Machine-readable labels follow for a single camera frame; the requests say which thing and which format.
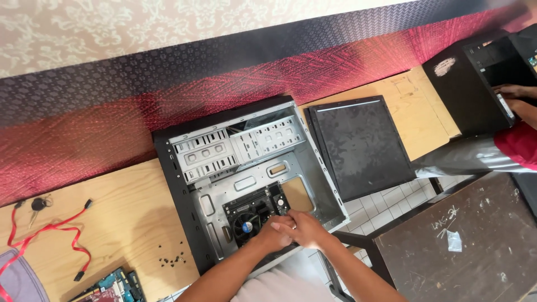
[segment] wooden desk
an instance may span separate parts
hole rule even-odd
[[[54,205],[39,213],[30,231],[31,202],[17,211],[16,240],[51,221],[71,217],[88,198],[93,200],[82,216],[67,225],[81,228],[79,244],[93,257],[80,282],[73,279],[87,256],[71,250],[75,232],[42,233],[26,250],[24,258],[50,301],[68,301],[122,265],[136,270],[148,302],[158,301],[199,277],[158,159],[53,191],[49,198]],[[12,209],[13,205],[0,208],[0,253],[8,249]],[[186,263],[161,267],[165,263],[159,258],[176,256]]]
[[[439,101],[438,95],[420,68],[301,108],[374,95],[384,95],[388,102],[411,160],[447,143],[450,135],[458,133],[443,104],[434,105]],[[86,261],[84,254],[70,248],[74,234],[43,233],[26,251],[24,257],[51,301],[69,300],[122,265],[136,270],[149,302],[199,277],[158,160],[53,191],[50,198],[54,206],[39,213],[30,231],[25,229],[31,216],[30,202],[18,210],[18,239],[51,221],[74,215],[88,198],[94,201],[93,206],[72,223],[82,227],[79,243],[93,256],[81,282],[72,281]],[[5,243],[11,230],[12,209],[12,205],[0,208],[0,253],[8,249]],[[186,263],[174,268],[161,267],[159,258],[175,258],[181,252]]]
[[[300,109],[376,95],[384,96],[411,161],[448,143],[450,138],[460,134],[459,128],[421,66],[301,105]]]
[[[450,190],[375,239],[396,288],[410,301],[519,301],[537,283],[537,225],[517,186],[491,172]],[[444,228],[462,252],[448,251]]]

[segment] red sata cable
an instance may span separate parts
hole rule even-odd
[[[21,246],[20,251],[15,257],[9,259],[9,261],[7,261],[4,264],[4,266],[2,266],[2,268],[0,268],[0,275],[2,275],[2,273],[8,268],[9,265],[11,265],[17,259],[19,259],[19,257],[21,257],[22,255],[24,255],[24,251],[28,247],[28,244],[30,244],[30,241],[35,236],[37,236],[37,234],[39,234],[41,232],[44,232],[44,231],[48,231],[50,229],[57,229],[59,231],[76,231],[76,236],[71,242],[71,247],[72,247],[73,250],[81,251],[81,252],[85,253],[89,257],[88,262],[86,262],[86,264],[82,267],[82,270],[80,270],[78,272],[78,274],[76,275],[76,277],[75,277],[75,281],[80,281],[80,279],[82,279],[82,276],[84,276],[84,273],[86,272],[86,269],[88,269],[88,265],[90,265],[91,255],[88,252],[88,250],[86,250],[85,248],[75,247],[76,242],[78,241],[78,238],[80,238],[80,229],[79,228],[77,228],[77,227],[58,228],[58,227],[71,222],[72,220],[74,220],[78,216],[80,216],[82,213],[84,213],[91,206],[91,203],[92,203],[91,199],[88,199],[88,201],[84,205],[84,209],[82,209],[82,211],[80,211],[80,213],[74,215],[73,217],[71,217],[69,219],[66,219],[66,220],[64,220],[62,222],[58,222],[57,224],[48,224],[44,228],[42,228],[39,231],[33,233],[32,235],[22,239],[21,241],[19,241],[17,243],[12,244],[13,238],[15,237],[15,233],[17,232],[17,225],[15,224],[15,212],[17,211],[18,208],[20,208],[23,205],[23,203],[24,202],[17,203],[15,205],[15,207],[13,208],[13,212],[11,212],[11,225],[12,225],[12,228],[11,228],[11,234],[9,235],[9,239],[8,239],[8,246],[10,246],[12,248]],[[8,295],[8,293],[5,291],[5,289],[2,287],[1,284],[0,284],[0,297],[2,297],[5,300],[5,302],[13,302],[13,300],[11,299],[11,297]]]

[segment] white sticker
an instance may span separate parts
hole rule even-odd
[[[505,102],[503,96],[501,94],[497,94],[496,96],[498,97],[498,100],[500,101],[500,103],[504,107],[505,111],[507,112],[507,115],[509,115],[510,118],[514,118],[513,111],[511,111],[511,108],[509,108],[509,106],[507,106],[507,103]]]
[[[456,59],[454,57],[443,60],[438,65],[434,66],[434,73],[437,76],[443,76],[447,74],[447,72],[451,69],[451,66],[453,66],[455,62],[456,62]]]

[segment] patterned wall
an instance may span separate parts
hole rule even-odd
[[[2,1],[0,78],[409,1]]]

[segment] motherboard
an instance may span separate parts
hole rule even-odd
[[[256,236],[273,215],[290,209],[280,182],[274,182],[248,195],[222,205],[238,247]]]

